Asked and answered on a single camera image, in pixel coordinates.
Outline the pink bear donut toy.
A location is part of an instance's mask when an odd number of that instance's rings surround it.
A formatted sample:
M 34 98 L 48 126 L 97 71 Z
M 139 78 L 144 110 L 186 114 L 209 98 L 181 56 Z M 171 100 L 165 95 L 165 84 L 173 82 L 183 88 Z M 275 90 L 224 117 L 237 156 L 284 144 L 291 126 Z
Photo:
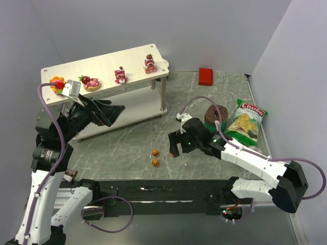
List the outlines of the pink bear donut toy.
M 100 89 L 101 84 L 98 78 L 90 78 L 89 76 L 79 76 L 79 81 L 83 84 L 83 88 L 87 92 L 94 92 Z

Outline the pink bear cupcake toy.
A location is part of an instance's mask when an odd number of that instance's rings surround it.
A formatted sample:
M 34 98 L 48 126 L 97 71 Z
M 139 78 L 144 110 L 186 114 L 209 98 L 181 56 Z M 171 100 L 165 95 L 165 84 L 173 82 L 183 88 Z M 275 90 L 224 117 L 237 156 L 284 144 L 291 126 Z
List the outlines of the pink bear cupcake toy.
M 125 70 L 122 66 L 114 71 L 114 75 L 117 84 L 125 84 L 128 81 L 128 78 L 125 75 Z

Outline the pink bear strawberry cake toy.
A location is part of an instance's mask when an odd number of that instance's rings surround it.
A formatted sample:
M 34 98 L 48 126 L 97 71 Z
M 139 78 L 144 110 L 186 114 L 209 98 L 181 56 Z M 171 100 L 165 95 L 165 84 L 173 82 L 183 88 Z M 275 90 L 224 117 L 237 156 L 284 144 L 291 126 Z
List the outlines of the pink bear strawberry cake toy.
M 157 71 L 156 62 L 153 59 L 152 54 L 147 54 L 144 60 L 143 69 L 146 74 L 150 74 Z

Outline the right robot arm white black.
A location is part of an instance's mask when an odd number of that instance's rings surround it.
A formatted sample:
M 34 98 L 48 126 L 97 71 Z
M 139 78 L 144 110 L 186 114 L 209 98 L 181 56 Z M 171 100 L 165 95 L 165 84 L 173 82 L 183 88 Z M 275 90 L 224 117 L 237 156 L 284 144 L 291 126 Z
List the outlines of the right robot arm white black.
M 211 133 L 198 118 L 189 114 L 178 114 L 176 120 L 180 128 L 169 134 L 170 153 L 179 156 L 178 145 L 183 153 L 199 149 L 208 156 L 233 163 L 259 180 L 245 180 L 232 177 L 224 189 L 225 198 L 256 199 L 273 202 L 287 213 L 295 213 L 308 189 L 308 182 L 302 166 L 294 161 L 273 162 L 235 139 L 222 138 L 219 133 Z

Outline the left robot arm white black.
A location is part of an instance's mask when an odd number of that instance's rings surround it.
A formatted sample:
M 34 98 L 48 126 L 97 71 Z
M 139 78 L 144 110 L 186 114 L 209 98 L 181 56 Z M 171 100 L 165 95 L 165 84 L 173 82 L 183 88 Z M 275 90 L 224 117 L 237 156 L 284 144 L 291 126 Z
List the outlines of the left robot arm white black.
M 89 124 L 112 126 L 126 109 L 110 100 L 81 95 L 78 99 L 68 115 L 56 106 L 45 106 L 37 114 L 28 203 L 17 234 L 7 244 L 65 244 L 72 221 L 100 196 L 99 182 L 83 179 L 63 207 L 53 213 L 57 192 L 73 153 L 69 141 Z

